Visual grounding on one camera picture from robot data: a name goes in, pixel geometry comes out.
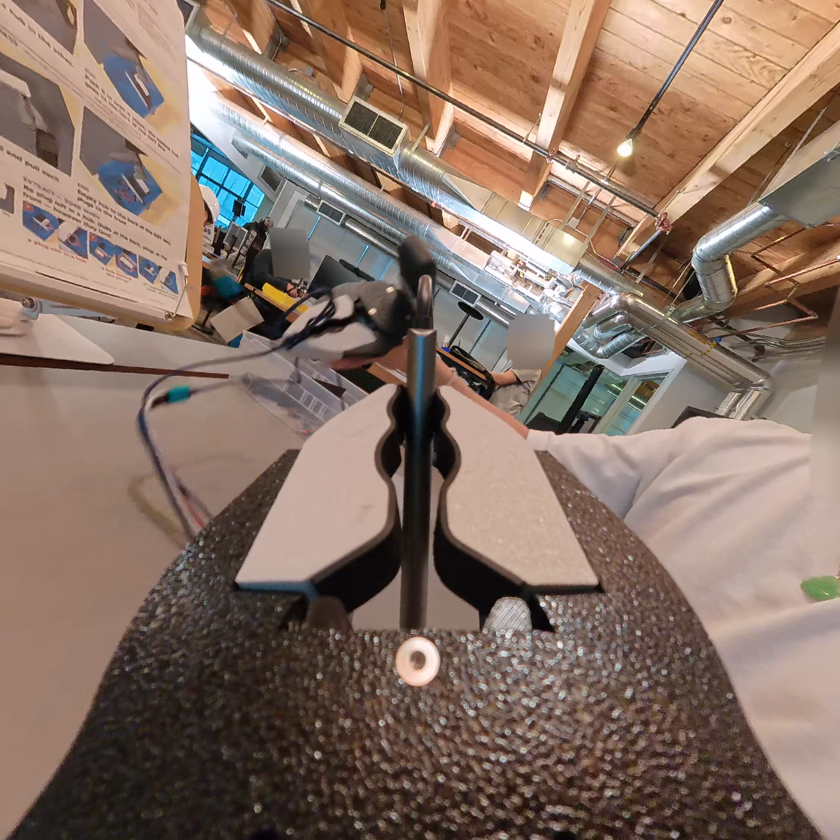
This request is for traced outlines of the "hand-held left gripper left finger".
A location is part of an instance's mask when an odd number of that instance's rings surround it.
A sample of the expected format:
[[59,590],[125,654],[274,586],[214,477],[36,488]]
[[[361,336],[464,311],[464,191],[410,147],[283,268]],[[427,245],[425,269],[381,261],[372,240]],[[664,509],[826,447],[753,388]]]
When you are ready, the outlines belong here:
[[401,386],[384,385],[302,446],[235,576],[239,589],[331,596],[352,613],[395,579],[402,396]]

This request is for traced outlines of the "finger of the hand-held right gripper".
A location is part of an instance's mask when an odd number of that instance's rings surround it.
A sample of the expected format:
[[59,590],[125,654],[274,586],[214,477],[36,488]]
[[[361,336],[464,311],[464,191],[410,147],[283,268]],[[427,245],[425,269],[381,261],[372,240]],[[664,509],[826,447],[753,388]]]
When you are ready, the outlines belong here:
[[375,344],[375,332],[361,322],[306,322],[289,327],[289,355],[305,360],[342,360]]
[[348,325],[361,315],[356,291],[336,291],[300,315],[299,325]]

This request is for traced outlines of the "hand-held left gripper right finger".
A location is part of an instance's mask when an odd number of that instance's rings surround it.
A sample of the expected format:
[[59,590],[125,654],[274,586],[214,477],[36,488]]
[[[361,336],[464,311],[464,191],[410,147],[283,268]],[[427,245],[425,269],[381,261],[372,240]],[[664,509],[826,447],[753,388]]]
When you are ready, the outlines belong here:
[[452,386],[436,398],[441,582],[483,616],[505,597],[546,617],[541,596],[599,594],[599,577],[526,439]]

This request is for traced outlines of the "clear plastic bin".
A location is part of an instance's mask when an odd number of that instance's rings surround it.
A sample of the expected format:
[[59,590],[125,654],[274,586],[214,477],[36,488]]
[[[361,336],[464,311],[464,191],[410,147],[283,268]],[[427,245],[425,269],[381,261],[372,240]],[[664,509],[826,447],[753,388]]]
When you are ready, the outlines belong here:
[[[312,381],[312,375],[343,386],[344,399],[323,390]],[[296,361],[280,352],[251,360],[248,371],[237,378],[246,394],[301,438],[308,438],[367,396],[360,387],[324,364]]]

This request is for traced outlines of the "black usb adapter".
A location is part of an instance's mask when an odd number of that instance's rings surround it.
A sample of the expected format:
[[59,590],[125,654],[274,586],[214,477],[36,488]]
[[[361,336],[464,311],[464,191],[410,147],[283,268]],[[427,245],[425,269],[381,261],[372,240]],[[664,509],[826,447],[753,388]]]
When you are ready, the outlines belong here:
[[400,626],[415,629],[425,625],[427,611],[436,332],[411,329],[407,338]]

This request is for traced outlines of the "person's right hand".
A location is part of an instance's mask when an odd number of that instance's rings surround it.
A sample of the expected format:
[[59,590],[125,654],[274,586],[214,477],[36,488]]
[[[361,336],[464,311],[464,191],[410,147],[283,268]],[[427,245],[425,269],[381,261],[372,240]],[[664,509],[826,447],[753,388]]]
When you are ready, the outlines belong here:
[[[390,350],[382,356],[377,357],[351,357],[342,358],[331,363],[331,366],[336,371],[349,371],[359,369],[371,364],[378,364],[379,366],[388,369],[389,371],[398,371],[402,374],[407,373],[408,366],[408,340],[405,339],[401,344]],[[458,378],[457,374],[452,368],[448,367],[443,362],[438,353],[435,351],[433,356],[435,362],[435,384],[439,388],[441,386],[455,385]]]

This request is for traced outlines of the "black bag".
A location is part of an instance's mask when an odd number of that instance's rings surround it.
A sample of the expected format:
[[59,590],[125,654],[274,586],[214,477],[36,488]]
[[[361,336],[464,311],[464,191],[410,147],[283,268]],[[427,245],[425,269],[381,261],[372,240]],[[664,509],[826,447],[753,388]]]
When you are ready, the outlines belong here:
[[496,389],[492,374],[477,360],[468,354],[451,353],[443,348],[437,349],[437,355],[448,368],[454,370],[459,379],[479,396],[490,399]]

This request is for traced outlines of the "white leaning board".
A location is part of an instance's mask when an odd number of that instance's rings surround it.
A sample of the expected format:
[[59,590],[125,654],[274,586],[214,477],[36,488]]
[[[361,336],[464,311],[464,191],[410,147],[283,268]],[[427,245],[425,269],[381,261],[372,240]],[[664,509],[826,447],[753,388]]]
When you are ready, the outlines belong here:
[[263,321],[253,298],[245,297],[212,316],[208,323],[226,345],[235,346],[243,333]]

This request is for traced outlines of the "printed instruction sheet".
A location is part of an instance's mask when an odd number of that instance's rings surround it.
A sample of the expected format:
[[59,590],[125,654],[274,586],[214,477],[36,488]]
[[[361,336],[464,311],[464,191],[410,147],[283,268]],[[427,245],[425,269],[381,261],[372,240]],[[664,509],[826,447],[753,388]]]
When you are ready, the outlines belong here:
[[192,315],[184,28],[173,1],[1,2],[3,287]]

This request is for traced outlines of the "silver ceiling duct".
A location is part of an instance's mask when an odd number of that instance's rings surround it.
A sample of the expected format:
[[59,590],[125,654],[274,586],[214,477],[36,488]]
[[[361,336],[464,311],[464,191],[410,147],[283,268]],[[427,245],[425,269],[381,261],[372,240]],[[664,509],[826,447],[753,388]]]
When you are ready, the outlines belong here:
[[700,294],[665,310],[637,283],[586,253],[582,239],[472,181],[412,144],[405,124],[367,101],[344,103],[252,49],[219,34],[200,15],[186,30],[199,67],[287,119],[363,160],[457,217],[468,228],[527,263],[600,288],[607,300],[579,331],[588,353],[605,359],[642,335],[693,363],[730,388],[722,416],[757,416],[774,392],[769,374],[690,327],[722,314],[736,299],[731,254],[787,222],[815,227],[838,215],[838,125],[795,152],[767,192],[714,227],[694,247],[691,265]]

